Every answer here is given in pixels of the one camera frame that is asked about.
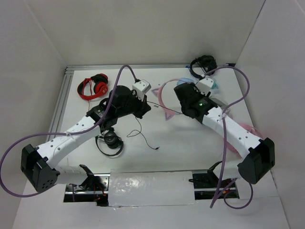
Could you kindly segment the blue pink cat-ear headphones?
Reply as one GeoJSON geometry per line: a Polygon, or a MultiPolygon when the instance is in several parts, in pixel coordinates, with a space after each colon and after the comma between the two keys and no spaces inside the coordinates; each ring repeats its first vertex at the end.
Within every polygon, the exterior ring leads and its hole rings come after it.
{"type": "MultiPolygon", "coordinates": [[[[173,78],[170,79],[164,83],[162,83],[160,86],[157,86],[157,88],[152,89],[152,93],[156,96],[157,101],[156,102],[150,102],[150,104],[157,106],[158,108],[161,108],[163,110],[165,121],[169,121],[172,117],[175,115],[181,115],[182,112],[178,111],[178,108],[176,108],[175,104],[173,103],[173,95],[170,95],[170,86],[174,88],[175,86],[181,85],[183,83],[193,83],[194,80],[190,78],[173,78]]],[[[159,146],[152,146],[149,144],[147,138],[145,137],[143,130],[142,130],[142,124],[140,123],[139,119],[136,118],[137,123],[139,124],[139,129],[132,130],[127,136],[127,138],[132,137],[142,137],[144,140],[144,143],[152,150],[158,150],[159,146]]]]}

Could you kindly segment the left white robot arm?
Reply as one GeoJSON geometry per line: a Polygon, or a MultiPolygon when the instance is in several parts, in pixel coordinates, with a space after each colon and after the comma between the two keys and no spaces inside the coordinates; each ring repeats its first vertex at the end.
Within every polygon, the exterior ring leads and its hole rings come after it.
{"type": "Polygon", "coordinates": [[[115,125],[118,118],[127,115],[142,118],[151,110],[146,95],[150,88],[142,81],[133,84],[131,89],[119,85],[63,135],[57,134],[36,147],[25,146],[21,154],[21,171],[34,189],[41,193],[53,187],[65,174],[56,170],[58,163],[74,149],[115,125]]]}

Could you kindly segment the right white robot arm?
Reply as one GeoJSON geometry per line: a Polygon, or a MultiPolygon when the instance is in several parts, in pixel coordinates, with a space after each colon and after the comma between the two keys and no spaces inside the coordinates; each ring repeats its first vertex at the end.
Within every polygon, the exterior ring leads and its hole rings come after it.
{"type": "Polygon", "coordinates": [[[207,126],[220,136],[227,137],[226,143],[233,146],[241,159],[217,162],[208,169],[208,182],[219,187],[224,180],[243,178],[256,184],[275,165],[275,145],[270,138],[261,139],[253,135],[229,116],[209,95],[202,94],[194,83],[183,83],[174,88],[182,113],[207,126]]]}

